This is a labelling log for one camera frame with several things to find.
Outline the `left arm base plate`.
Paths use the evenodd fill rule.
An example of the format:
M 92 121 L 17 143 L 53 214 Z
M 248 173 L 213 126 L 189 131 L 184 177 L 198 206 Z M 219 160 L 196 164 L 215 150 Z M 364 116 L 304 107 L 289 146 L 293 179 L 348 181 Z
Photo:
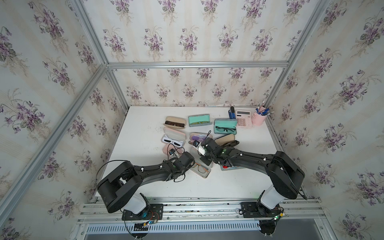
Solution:
M 164 212 L 163 204 L 151 204 L 143 209 L 139 214 L 124 210 L 122 214 L 123 221 L 154 221 L 162 220 Z

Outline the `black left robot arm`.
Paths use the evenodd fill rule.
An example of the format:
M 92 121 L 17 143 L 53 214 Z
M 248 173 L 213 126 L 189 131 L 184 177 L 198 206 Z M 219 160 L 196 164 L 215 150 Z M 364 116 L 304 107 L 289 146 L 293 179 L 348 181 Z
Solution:
M 188 152 L 151 166 L 134 166 L 129 161 L 122 161 L 97 183 L 97 192 L 108 213 L 114 213 L 129 202 L 139 187 L 154 182 L 176 180 L 183 176 L 194 163 L 194 157 Z

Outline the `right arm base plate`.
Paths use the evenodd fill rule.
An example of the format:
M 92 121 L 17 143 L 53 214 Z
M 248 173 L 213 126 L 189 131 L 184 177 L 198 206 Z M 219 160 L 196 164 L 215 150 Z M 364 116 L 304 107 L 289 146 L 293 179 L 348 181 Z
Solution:
M 244 218 L 266 218 L 277 221 L 284 215 L 284 208 L 277 205 L 270 210 L 259 202 L 242 202 L 239 214 Z

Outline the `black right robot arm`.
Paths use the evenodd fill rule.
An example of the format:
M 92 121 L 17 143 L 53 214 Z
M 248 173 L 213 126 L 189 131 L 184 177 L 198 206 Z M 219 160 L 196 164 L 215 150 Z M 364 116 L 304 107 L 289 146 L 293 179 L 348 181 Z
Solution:
M 213 162 L 222 167 L 241 167 L 269 176 L 272 185 L 258 199 L 258 205 L 265 209 L 272 210 L 283 200 L 295 200 L 300 195 L 305 173 L 286 153 L 245 152 L 236 148 L 239 143 L 235 140 L 219 145 L 207 137 L 201 143 L 194 141 L 193 146 L 206 164 Z

